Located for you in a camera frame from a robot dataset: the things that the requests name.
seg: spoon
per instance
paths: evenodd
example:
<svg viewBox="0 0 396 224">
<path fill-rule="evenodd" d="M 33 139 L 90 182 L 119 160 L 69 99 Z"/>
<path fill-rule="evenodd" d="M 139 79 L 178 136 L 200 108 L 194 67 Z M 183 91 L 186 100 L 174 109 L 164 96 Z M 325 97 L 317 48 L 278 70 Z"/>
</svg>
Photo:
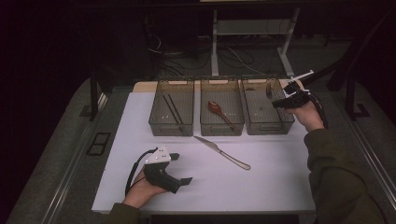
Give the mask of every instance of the spoon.
<svg viewBox="0 0 396 224">
<path fill-rule="evenodd" d="M 209 101 L 209 102 L 207 103 L 207 106 L 209 107 L 210 112 L 220 115 L 222 118 L 224 118 L 224 120 L 225 120 L 227 123 L 233 124 L 233 123 L 224 115 L 224 113 L 221 111 L 221 107 L 220 107 L 218 104 L 216 104 L 216 103 L 213 102 L 213 101 Z"/>
</svg>

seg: sleeve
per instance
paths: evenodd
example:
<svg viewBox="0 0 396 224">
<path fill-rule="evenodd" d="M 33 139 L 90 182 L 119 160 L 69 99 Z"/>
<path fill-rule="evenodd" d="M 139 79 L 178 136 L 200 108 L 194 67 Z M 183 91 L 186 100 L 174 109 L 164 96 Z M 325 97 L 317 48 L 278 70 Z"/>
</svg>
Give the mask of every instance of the sleeve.
<svg viewBox="0 0 396 224">
<path fill-rule="evenodd" d="M 314 130 L 304 141 L 318 223 L 384 223 L 356 165 L 332 134 Z"/>
<path fill-rule="evenodd" d="M 137 224 L 140 211 L 123 203 L 114 203 L 105 224 Z"/>
</svg>

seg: knife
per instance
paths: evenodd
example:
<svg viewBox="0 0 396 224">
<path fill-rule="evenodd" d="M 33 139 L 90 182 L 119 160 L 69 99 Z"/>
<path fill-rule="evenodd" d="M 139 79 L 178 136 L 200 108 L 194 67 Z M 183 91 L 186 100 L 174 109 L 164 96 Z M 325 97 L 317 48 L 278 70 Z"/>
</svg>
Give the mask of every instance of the knife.
<svg viewBox="0 0 396 224">
<path fill-rule="evenodd" d="M 198 137 L 198 136 L 194 136 L 194 138 L 198 139 L 200 142 L 204 143 L 205 145 L 207 145 L 208 147 L 212 148 L 213 150 L 217 151 L 220 155 L 222 155 L 223 157 L 227 158 L 228 160 L 232 161 L 233 163 L 237 164 L 238 166 L 242 167 L 245 170 L 250 170 L 250 166 L 247 165 L 246 163 L 243 163 L 239 160 L 237 160 L 236 158 L 228 155 L 227 153 L 223 152 L 218 145 L 216 145 L 215 143 L 208 141 L 202 137 Z"/>
</svg>

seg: knife handle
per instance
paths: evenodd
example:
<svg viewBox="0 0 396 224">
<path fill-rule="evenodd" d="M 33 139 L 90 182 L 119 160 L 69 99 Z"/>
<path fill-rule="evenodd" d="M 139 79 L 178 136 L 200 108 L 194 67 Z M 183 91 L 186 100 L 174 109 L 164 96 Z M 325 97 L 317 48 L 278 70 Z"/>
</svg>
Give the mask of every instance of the knife handle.
<svg viewBox="0 0 396 224">
<path fill-rule="evenodd" d="M 236 158 L 228 155 L 227 153 L 220 151 L 219 152 L 221 155 L 223 155 L 225 158 L 227 158 L 228 160 L 232 161 L 233 163 L 237 164 L 238 166 L 242 167 L 245 170 L 250 170 L 250 166 L 246 163 L 243 163 L 239 160 L 237 160 Z"/>
</svg>

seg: white tabletop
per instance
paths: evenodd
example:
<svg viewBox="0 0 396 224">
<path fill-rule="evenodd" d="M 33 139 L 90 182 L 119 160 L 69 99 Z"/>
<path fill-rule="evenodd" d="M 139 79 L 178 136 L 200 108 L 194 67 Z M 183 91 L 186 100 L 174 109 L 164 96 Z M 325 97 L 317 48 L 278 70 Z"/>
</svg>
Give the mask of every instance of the white tabletop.
<svg viewBox="0 0 396 224">
<path fill-rule="evenodd" d="M 130 93 L 107 160 L 92 211 L 108 213 L 113 203 L 124 198 L 129 173 L 136 160 L 147 150 L 166 145 L 170 153 L 179 153 L 166 172 L 174 178 L 193 177 L 177 194 L 156 196 L 141 208 L 144 214 L 296 214 L 315 211 L 308 183 L 308 158 L 304 144 L 305 128 L 294 122 L 285 135 L 248 135 L 205 138 L 251 166 L 244 170 L 193 137 L 153 136 L 149 113 L 155 94 Z M 201 136 L 200 93 L 195 93 L 194 135 Z"/>
</svg>

